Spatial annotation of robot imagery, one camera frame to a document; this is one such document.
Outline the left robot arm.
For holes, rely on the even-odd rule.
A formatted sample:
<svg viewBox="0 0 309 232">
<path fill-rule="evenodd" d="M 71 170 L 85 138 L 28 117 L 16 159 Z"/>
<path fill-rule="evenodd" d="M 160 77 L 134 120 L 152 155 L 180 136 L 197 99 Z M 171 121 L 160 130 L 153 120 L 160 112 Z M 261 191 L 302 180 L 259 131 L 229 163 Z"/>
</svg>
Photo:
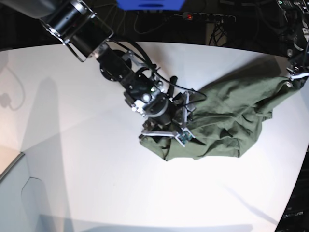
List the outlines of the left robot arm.
<svg viewBox="0 0 309 232">
<path fill-rule="evenodd" d="M 290 80 L 296 89 L 301 89 L 309 78 L 309 2 L 307 0 L 278 0 L 287 24 L 288 48 L 286 67 Z"/>
</svg>

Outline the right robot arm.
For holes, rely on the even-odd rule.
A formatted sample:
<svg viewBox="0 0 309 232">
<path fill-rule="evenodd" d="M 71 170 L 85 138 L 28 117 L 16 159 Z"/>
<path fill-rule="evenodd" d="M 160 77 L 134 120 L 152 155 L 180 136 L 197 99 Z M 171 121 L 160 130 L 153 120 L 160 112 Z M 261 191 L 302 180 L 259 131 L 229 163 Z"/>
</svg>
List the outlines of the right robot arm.
<svg viewBox="0 0 309 232">
<path fill-rule="evenodd" d="M 177 77 L 168 80 L 157 72 L 145 52 L 136 47 L 112 49 L 113 30 L 82 0 L 10 0 L 7 5 L 40 20 L 45 29 L 67 47 L 79 61 L 95 58 L 102 75 L 124 89 L 126 103 L 147 120 L 142 135 L 168 137 L 180 144 L 193 139 L 188 129 L 190 90 L 174 96 Z"/>
</svg>

